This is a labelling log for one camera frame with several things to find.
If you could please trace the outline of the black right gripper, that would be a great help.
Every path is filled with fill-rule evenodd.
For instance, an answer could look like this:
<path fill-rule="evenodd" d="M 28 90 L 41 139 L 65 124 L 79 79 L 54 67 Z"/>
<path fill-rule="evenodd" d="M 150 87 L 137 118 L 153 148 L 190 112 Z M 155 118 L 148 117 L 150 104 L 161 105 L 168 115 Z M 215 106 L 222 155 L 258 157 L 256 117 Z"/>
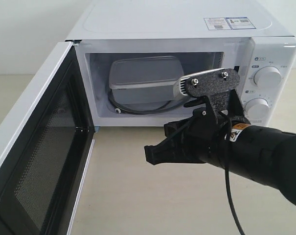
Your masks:
<path fill-rule="evenodd" d="M 225 114 L 221 111 L 214 114 L 206 108 L 195 109 L 191 119 L 182 119 L 164 125 L 164 134 L 167 138 L 157 145 L 144 147 L 146 161 L 152 165 L 208 163 L 223 169 L 225 151 L 220 149 L 220 146 L 227 135 L 230 122 L 234 122 L 231 113 Z M 168 139 L 186 127 L 183 143 Z"/>

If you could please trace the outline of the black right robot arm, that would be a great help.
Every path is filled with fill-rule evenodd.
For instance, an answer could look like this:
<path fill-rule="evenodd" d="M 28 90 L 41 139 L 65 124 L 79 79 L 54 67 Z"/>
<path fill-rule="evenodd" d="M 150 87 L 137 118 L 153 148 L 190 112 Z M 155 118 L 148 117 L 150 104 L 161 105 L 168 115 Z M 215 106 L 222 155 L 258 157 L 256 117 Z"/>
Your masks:
<path fill-rule="evenodd" d="M 166 138 L 144 148 L 147 162 L 210 164 L 279 190 L 296 205 L 296 134 L 247 124 L 209 108 L 170 122 Z"/>

